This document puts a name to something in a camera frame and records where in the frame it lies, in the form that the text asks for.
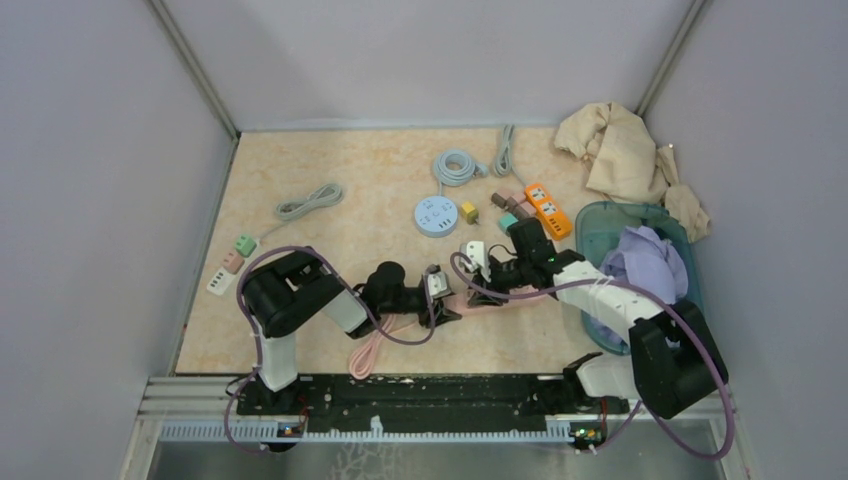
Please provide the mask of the pink power strip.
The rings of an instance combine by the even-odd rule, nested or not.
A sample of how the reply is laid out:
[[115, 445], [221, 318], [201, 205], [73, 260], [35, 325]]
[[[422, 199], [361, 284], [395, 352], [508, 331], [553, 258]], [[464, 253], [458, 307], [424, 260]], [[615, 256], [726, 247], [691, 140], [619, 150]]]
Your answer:
[[447, 297], [444, 300], [445, 307], [459, 314], [462, 318], [469, 316], [481, 316], [490, 313], [499, 312], [507, 309], [515, 309], [538, 304], [544, 300], [542, 296], [536, 296], [526, 299], [512, 299], [506, 301], [502, 305], [477, 305], [473, 306], [471, 302], [472, 295], [475, 293], [472, 289], [466, 289], [462, 294]]

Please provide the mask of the teal plug adapter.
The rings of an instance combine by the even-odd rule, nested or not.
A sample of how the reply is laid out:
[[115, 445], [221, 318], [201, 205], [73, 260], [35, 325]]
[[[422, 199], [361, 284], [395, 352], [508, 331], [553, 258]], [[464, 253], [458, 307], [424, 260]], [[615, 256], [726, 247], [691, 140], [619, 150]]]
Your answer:
[[505, 234], [508, 234], [509, 229], [518, 222], [518, 218], [512, 213], [505, 213], [498, 220], [499, 229]]

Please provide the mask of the orange power strip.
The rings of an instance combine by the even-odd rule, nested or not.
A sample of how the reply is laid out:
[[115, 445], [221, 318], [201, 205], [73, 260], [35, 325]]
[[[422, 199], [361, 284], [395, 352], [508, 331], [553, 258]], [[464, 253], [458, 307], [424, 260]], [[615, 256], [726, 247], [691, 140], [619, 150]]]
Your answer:
[[572, 233], [572, 222], [541, 183], [526, 186], [524, 193], [526, 200], [536, 209], [536, 217], [553, 240], [561, 241]]

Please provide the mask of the yellow plug adapter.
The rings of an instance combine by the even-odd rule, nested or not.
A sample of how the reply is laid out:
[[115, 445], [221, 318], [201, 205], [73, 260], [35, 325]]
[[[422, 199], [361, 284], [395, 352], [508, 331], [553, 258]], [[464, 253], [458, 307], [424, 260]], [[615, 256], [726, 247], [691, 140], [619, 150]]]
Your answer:
[[459, 207], [459, 213], [467, 224], [477, 225], [479, 223], [479, 210], [471, 202], [462, 203]]

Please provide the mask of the round blue socket hub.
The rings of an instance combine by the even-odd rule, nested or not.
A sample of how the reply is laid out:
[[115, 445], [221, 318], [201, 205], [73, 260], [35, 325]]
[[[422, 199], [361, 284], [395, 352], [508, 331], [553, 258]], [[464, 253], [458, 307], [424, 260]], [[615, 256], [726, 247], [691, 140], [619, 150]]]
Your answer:
[[422, 199], [414, 208], [416, 229], [428, 238], [443, 238], [458, 226], [456, 204], [447, 197], [436, 195]]

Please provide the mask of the white usb charger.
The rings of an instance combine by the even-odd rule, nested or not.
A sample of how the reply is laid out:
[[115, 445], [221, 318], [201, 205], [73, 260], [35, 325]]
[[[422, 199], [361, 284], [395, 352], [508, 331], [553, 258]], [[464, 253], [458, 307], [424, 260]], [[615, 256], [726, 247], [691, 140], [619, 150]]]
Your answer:
[[206, 284], [206, 291], [215, 296], [221, 297], [227, 292], [228, 288], [236, 278], [236, 275], [228, 272], [223, 267], [219, 267]]

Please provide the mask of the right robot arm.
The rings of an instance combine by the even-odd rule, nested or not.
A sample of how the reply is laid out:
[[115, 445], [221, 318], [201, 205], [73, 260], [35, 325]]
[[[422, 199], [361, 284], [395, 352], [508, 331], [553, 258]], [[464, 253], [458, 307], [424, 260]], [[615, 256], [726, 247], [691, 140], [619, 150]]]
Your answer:
[[602, 397], [639, 399], [672, 419], [713, 392], [728, 404], [728, 372], [702, 311], [682, 299], [669, 304], [647, 289], [603, 274], [579, 253], [559, 251], [541, 223], [508, 229], [515, 255], [491, 260], [486, 248], [463, 246], [450, 256], [458, 277], [491, 299], [547, 295], [599, 320], [629, 347], [626, 356], [591, 354], [569, 366], [563, 398], [576, 412]]

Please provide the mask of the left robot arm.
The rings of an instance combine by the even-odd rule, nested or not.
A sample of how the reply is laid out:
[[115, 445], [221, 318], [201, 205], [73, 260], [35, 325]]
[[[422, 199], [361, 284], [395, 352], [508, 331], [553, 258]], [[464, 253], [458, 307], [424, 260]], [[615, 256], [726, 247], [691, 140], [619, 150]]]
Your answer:
[[428, 267], [416, 286], [405, 279], [399, 263], [385, 261], [365, 283], [352, 287], [311, 247], [260, 255], [239, 280], [236, 299], [255, 335], [263, 404], [277, 414], [297, 406], [296, 332], [318, 314], [353, 339], [373, 331], [387, 336], [384, 319], [390, 315], [415, 314], [430, 332], [462, 318], [446, 305], [455, 293], [439, 266]]

